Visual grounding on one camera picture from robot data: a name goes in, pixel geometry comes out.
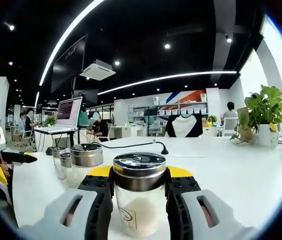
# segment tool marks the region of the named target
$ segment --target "metal jar lid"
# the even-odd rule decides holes
[[[55,158],[55,159],[60,158],[60,153],[61,153],[64,149],[65,149],[64,147],[54,146],[54,147],[52,148],[52,156],[53,156],[53,158]]]
[[[118,186],[134,192],[144,192],[164,183],[166,160],[155,153],[132,152],[115,157],[113,170],[113,178]]]
[[[72,164],[79,167],[95,167],[103,163],[102,147],[98,144],[77,144],[70,147]]]
[[[61,166],[64,168],[71,168],[71,156],[69,152],[64,152],[60,154],[60,161],[61,161]]]

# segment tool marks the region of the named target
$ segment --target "laptop screen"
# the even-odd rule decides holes
[[[82,97],[61,101],[56,118],[57,125],[77,126]]]

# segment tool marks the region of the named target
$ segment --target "laptop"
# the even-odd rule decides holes
[[[81,103],[81,96],[61,101],[57,109],[55,126],[38,127],[34,131],[45,134],[76,131]]]

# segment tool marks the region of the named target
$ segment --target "air conditioner unit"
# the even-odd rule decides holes
[[[57,101],[56,100],[49,100],[49,102],[47,104],[49,104],[49,105],[57,105]]]
[[[114,74],[115,71],[112,70],[111,65],[100,60],[96,60],[95,63],[92,63],[90,66],[84,69],[80,76],[83,76],[85,78],[89,77],[91,79],[101,81]]]

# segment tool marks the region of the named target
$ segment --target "led light strip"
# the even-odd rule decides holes
[[[35,98],[34,108],[36,108],[36,104],[37,104],[37,101],[39,99],[39,95],[40,95],[40,92],[38,91],[37,94],[36,94],[36,98]]]
[[[208,74],[237,74],[237,71],[201,71],[201,72],[190,72],[190,73],[182,73],[182,74],[176,74],[176,75],[170,75],[170,76],[161,76],[157,78],[152,78],[148,80],[138,81],[134,83],[130,83],[128,85],[119,86],[110,90],[99,92],[98,95],[106,94],[112,91],[116,91],[119,89],[128,88],[131,86],[139,85],[139,84],[145,84],[149,82],[164,80],[164,79],[173,79],[173,78],[179,78],[179,77],[188,77],[188,76],[196,76],[196,75],[208,75]]]
[[[94,0],[93,2],[91,2],[91,4],[89,4],[74,20],[73,22],[70,24],[70,26],[65,30],[65,32],[63,33],[63,35],[61,36],[60,40],[57,42],[53,52],[50,55],[49,60],[47,61],[47,64],[45,66],[45,69],[43,71],[41,80],[40,80],[40,84],[39,86],[42,86],[44,79],[46,77],[47,71],[49,70],[53,59],[55,58],[57,52],[60,50],[61,46],[63,45],[63,43],[65,42],[65,40],[67,39],[67,37],[70,35],[70,33],[73,31],[73,29],[82,21],[83,18],[85,18],[89,12],[91,12],[93,9],[95,9],[99,4],[101,4],[104,0]]]

